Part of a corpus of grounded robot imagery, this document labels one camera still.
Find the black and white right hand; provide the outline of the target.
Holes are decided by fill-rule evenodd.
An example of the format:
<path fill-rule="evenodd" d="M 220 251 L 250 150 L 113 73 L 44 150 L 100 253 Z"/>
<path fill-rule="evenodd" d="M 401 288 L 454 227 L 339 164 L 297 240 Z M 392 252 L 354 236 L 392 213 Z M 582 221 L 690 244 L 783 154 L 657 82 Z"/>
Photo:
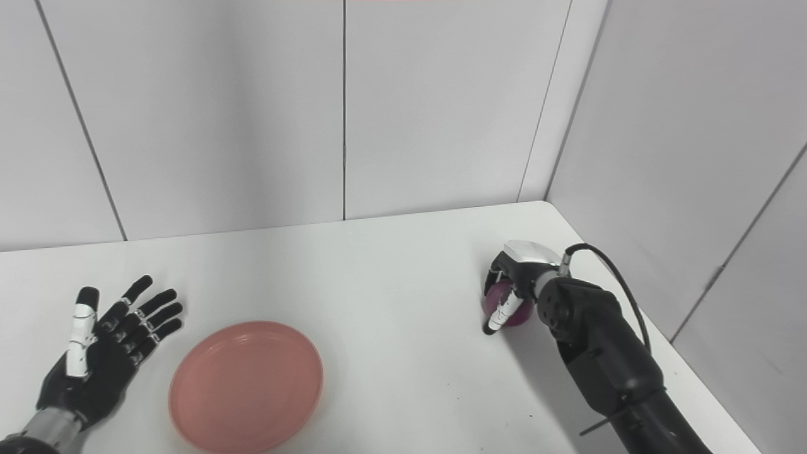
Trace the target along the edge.
<path fill-rule="evenodd" d="M 535 312 L 541 288 L 559 275 L 561 256 L 545 245 L 526 240 L 505 242 L 488 268 L 482 294 L 482 332 L 519 327 Z"/>

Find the black and white left hand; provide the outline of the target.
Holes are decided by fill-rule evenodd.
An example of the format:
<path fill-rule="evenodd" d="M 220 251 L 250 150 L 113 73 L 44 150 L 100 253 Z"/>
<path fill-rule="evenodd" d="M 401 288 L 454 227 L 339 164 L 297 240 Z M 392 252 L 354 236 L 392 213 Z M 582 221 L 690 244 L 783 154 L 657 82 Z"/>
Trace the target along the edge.
<path fill-rule="evenodd" d="M 35 408 L 72 414 L 86 430 L 119 406 L 142 363 L 183 325 L 183 304 L 173 288 L 135 306 L 151 287 L 144 275 L 104 313 L 99 290 L 80 289 L 66 352 L 44 377 Z"/>

